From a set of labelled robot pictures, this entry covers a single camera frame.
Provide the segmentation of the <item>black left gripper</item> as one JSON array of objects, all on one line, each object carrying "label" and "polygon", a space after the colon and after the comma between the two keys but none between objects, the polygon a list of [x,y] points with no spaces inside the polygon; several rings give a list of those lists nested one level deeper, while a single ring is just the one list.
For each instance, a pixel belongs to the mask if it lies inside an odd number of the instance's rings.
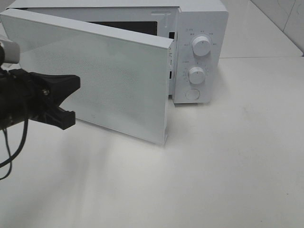
[{"label": "black left gripper", "polygon": [[3,130],[26,120],[61,130],[70,128],[76,124],[76,114],[59,106],[79,88],[80,77],[75,75],[1,69],[0,128]]}]

